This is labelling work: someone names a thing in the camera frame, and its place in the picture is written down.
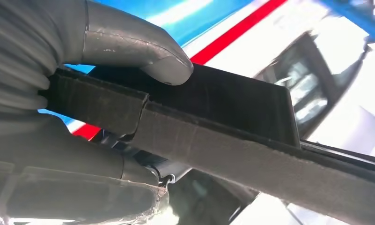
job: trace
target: car window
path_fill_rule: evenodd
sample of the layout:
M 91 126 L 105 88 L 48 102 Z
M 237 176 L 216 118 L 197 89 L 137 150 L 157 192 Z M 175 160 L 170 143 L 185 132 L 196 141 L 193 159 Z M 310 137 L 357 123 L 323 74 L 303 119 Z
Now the car window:
M 299 130 L 319 115 L 328 104 L 320 75 L 310 68 L 309 57 L 297 47 L 300 41 L 301 38 L 255 77 L 290 90 Z

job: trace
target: black plastic part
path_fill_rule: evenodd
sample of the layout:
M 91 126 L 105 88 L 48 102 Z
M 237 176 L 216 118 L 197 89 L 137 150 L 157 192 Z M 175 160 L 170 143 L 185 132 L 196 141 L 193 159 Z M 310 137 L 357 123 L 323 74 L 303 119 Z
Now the black plastic part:
M 54 86 L 76 75 L 56 76 Z M 112 84 L 116 89 L 149 94 L 148 100 L 140 100 L 141 110 L 129 112 L 139 114 L 136 120 L 131 118 L 137 125 L 129 141 L 133 147 L 352 225 L 375 225 L 375 171 L 365 163 L 302 150 L 286 89 L 198 65 L 180 87 L 162 86 L 133 69 L 98 68 L 92 76 L 123 85 Z M 87 98 L 84 102 L 104 118 L 90 120 L 93 125 L 117 135 L 130 130 L 112 125 L 125 119 L 121 113 L 114 121 L 104 121 L 113 115 L 113 105 L 138 97 L 102 95 L 110 84 L 93 78 L 70 81 L 87 88 L 76 92 L 51 86 L 46 96 L 62 91 L 71 98 L 70 102 L 50 98 L 49 109 L 73 112 L 81 120 L 97 113 L 76 108 L 76 100 Z

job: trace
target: blue surface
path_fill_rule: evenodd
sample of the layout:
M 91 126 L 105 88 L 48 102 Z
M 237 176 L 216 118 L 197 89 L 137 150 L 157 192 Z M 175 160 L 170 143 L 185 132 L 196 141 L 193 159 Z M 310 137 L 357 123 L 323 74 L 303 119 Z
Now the blue surface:
M 357 8 L 353 5 L 357 1 L 342 3 L 336 0 L 321 0 L 321 2 L 329 7 L 334 13 L 346 17 L 357 26 L 361 27 L 371 38 L 375 39 L 375 16 Z

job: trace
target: black panel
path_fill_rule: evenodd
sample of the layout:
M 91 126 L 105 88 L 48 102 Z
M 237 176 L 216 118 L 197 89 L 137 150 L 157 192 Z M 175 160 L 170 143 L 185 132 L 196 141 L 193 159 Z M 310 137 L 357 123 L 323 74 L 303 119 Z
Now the black panel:
M 299 146 L 288 89 L 194 65 L 191 78 L 169 86 L 136 68 L 97 67 L 91 77 L 149 94 L 150 102 L 293 146 Z

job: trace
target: red stripe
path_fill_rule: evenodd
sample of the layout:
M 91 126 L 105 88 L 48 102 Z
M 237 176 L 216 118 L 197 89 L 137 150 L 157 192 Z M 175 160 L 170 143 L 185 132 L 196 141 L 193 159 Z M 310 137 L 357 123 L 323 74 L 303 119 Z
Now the red stripe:
M 232 27 L 226 33 L 214 40 L 207 47 L 191 58 L 191 61 L 200 65 L 206 64 L 215 55 L 220 53 L 223 49 L 233 43 L 237 38 L 255 26 L 258 22 L 263 20 L 276 8 L 281 6 L 287 0 L 269 0 L 255 12 L 251 13 L 245 19 L 240 21 L 237 25 Z
M 73 132 L 74 136 L 82 136 L 91 140 L 101 129 L 90 124 L 84 124 L 79 129 Z

